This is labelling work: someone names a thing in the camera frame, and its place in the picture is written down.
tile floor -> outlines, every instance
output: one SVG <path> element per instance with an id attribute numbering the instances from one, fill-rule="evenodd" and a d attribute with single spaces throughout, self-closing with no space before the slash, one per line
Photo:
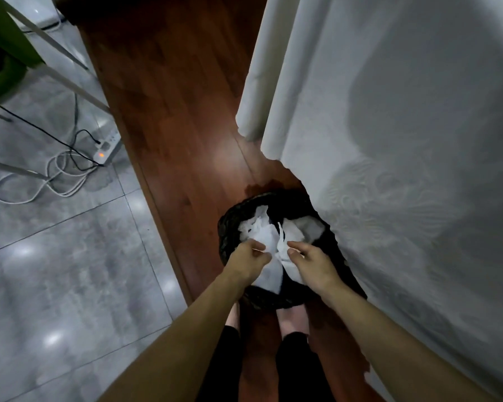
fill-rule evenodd
<path id="1" fill-rule="evenodd" d="M 75 27 L 51 34 L 91 65 Z M 50 66 L 104 99 L 93 76 L 30 39 Z M 50 79 L 5 105 L 60 139 L 72 135 L 74 95 Z M 78 112 L 77 129 L 104 136 L 115 127 L 85 101 Z M 2 162 L 43 172 L 61 149 L 38 130 L 0 120 Z M 39 184 L 15 177 L 0 196 L 21 200 Z M 72 197 L 45 188 L 28 204 L 0 203 L 0 402 L 94 401 L 185 308 L 124 148 Z"/>

coiled white cord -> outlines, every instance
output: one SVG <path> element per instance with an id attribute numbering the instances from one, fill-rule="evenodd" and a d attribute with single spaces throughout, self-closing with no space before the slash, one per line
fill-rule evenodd
<path id="1" fill-rule="evenodd" d="M 31 198 L 29 198 L 27 200 L 23 200 L 21 202 L 9 202 L 7 200 L 4 200 L 4 199 L 0 198 L 0 202 L 4 203 L 4 204 L 8 204 L 8 205 L 23 205 L 23 204 L 26 204 L 26 203 L 30 203 L 30 202 L 34 201 L 37 198 L 37 196 L 39 196 L 39 194 L 41 193 L 41 190 L 43 190 L 45 187 L 49 188 L 51 191 L 53 191 L 53 193 L 55 193 L 55 194 L 57 194 L 58 196 L 61 196 L 61 197 L 70 197 L 70 196 L 74 195 L 76 192 L 78 192 L 81 189 L 81 187 L 86 182 L 87 177 L 90 175 L 90 173 L 94 172 L 94 170 L 97 169 L 98 167 L 89 168 L 89 169 L 83 171 L 80 174 L 69 173 L 65 169 L 67 168 L 67 162 L 69 160 L 69 156 L 70 155 L 82 157 L 80 154 L 77 154 L 76 152 L 69 152 L 68 150 L 65 150 L 65 151 L 60 152 L 57 155 L 54 155 L 53 157 L 51 157 L 47 161 L 45 176 L 47 176 L 48 180 L 42 181 L 41 186 L 39 187 L 39 189 L 37 189 L 37 191 L 35 192 L 35 194 Z M 60 166 L 60 162 L 61 162 L 60 158 L 61 157 L 65 157 L 65 160 L 63 161 L 62 166 Z M 52 165 L 53 162 L 54 162 L 54 165 L 56 166 L 56 168 L 58 169 L 58 172 L 56 172 L 54 175 L 50 175 L 50 166 Z M 67 175 L 67 176 L 71 176 L 71 177 L 77 177 L 77 178 L 79 178 L 78 182 L 76 182 L 71 189 L 69 189 L 69 190 L 67 190 L 65 192 L 59 192 L 59 191 L 57 191 L 54 188 L 54 186 L 52 185 L 52 181 L 56 177 L 58 177 L 59 175 L 62 175 L 62 174 L 63 175 Z M 0 186 L 2 185 L 3 182 L 6 181 L 6 179 L 10 178 L 13 175 L 15 175 L 15 174 L 8 174 L 8 175 L 6 175 L 4 177 L 1 177 L 0 178 Z"/>

foot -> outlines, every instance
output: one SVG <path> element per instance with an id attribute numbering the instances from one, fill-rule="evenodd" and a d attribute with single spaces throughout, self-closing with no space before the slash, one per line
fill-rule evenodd
<path id="1" fill-rule="evenodd" d="M 240 333 L 240 306 L 239 303 L 235 303 L 229 312 L 229 316 L 225 321 L 226 326 L 231 326 L 237 329 Z"/>
<path id="2" fill-rule="evenodd" d="M 282 338 L 295 331 L 309 335 L 309 319 L 307 318 L 306 307 L 303 304 L 289 309 L 278 309 L 276 315 L 278 315 Z"/>

crumpled paper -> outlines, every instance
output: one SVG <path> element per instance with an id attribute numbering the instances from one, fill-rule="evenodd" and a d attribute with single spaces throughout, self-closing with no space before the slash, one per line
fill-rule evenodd
<path id="1" fill-rule="evenodd" d="M 259 206 L 255 216 L 241 222 L 239 225 L 240 240 L 252 238 L 266 246 L 264 252 L 272 254 L 272 260 L 265 265 L 253 285 L 279 294 L 282 287 L 283 269 L 295 282 L 304 284 L 296 265 L 289 259 L 287 250 L 288 241 L 305 241 L 312 243 L 318 239 L 325 230 L 324 225 L 311 216 L 295 220 L 284 219 L 278 223 L 279 232 L 270 223 L 267 215 L 268 206 Z"/>

chair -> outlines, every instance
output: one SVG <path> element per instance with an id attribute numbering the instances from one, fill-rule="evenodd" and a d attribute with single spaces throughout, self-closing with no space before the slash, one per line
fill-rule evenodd
<path id="1" fill-rule="evenodd" d="M 42 75 L 48 75 L 61 83 L 63 86 L 71 89 L 80 97 L 92 103 L 94 106 L 110 113 L 110 109 L 106 104 L 95 98 L 93 95 L 87 93 L 86 90 L 82 89 L 53 68 L 47 66 L 43 58 L 41 58 L 30 41 L 11 18 L 10 14 L 31 29 L 34 33 L 38 34 L 58 52 L 67 56 L 67 58 L 88 71 L 86 65 L 84 65 L 73 54 L 69 53 L 67 49 L 61 46 L 47 33 L 42 31 L 38 26 L 29 21 L 11 5 L 6 3 L 4 0 L 0 0 L 0 103 L 7 100 L 9 96 L 14 94 L 19 89 L 29 86 L 33 79 Z M 0 119 L 4 121 L 11 121 L 9 118 L 2 115 L 0 115 Z M 9 172 L 32 176 L 39 179 L 46 179 L 44 175 L 33 171 L 11 167 L 2 163 L 0 163 L 0 170 L 7 170 Z"/>

